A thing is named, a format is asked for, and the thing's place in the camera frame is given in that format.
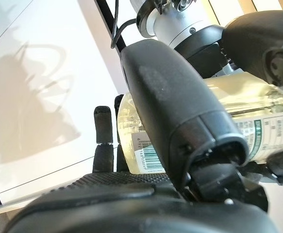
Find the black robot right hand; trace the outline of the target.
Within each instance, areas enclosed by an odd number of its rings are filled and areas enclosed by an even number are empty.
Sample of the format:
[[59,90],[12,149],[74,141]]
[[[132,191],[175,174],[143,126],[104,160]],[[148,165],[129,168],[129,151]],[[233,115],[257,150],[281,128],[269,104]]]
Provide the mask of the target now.
[[66,187],[30,203],[7,233],[275,233],[264,189],[238,171],[244,136],[194,68],[148,39],[120,62],[141,122],[170,179]]

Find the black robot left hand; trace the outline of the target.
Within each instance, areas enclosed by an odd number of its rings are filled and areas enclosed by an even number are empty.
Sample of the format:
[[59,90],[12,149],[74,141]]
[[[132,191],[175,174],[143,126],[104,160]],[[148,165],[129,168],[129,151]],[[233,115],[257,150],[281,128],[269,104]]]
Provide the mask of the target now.
[[283,11],[241,16],[222,34],[242,73],[201,77],[182,62],[162,102],[164,165],[177,188],[260,172],[283,183]]

